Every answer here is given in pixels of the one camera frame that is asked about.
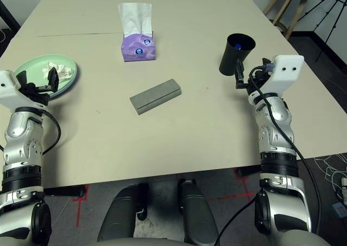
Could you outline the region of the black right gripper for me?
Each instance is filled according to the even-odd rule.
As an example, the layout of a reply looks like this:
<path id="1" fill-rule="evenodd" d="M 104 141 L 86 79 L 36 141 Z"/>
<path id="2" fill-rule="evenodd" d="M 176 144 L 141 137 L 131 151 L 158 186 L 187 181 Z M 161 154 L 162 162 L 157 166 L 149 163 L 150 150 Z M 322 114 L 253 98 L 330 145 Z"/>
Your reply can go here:
<path id="1" fill-rule="evenodd" d="M 260 89 L 264 85 L 264 83 L 270 78 L 270 75 L 266 70 L 266 67 L 271 65 L 271 60 L 263 57 L 262 65 L 263 66 L 253 68 L 249 73 L 247 83 L 244 83 L 243 62 L 240 58 L 237 58 L 235 64 L 236 89 L 246 89 L 248 94 L 251 94 L 256 90 Z"/>

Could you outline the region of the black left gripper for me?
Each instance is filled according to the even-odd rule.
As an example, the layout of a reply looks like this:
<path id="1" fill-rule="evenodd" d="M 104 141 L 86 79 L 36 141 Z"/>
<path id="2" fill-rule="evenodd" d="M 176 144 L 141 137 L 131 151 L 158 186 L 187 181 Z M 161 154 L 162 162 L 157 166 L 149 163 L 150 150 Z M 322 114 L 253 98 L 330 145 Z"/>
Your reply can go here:
<path id="1" fill-rule="evenodd" d="M 36 87 L 34 83 L 27 83 L 27 71 L 23 70 L 16 75 L 21 87 L 19 92 L 31 101 L 47 105 L 50 95 L 47 92 L 57 92 L 59 87 L 59 76 L 55 67 L 48 72 L 48 85 Z"/>

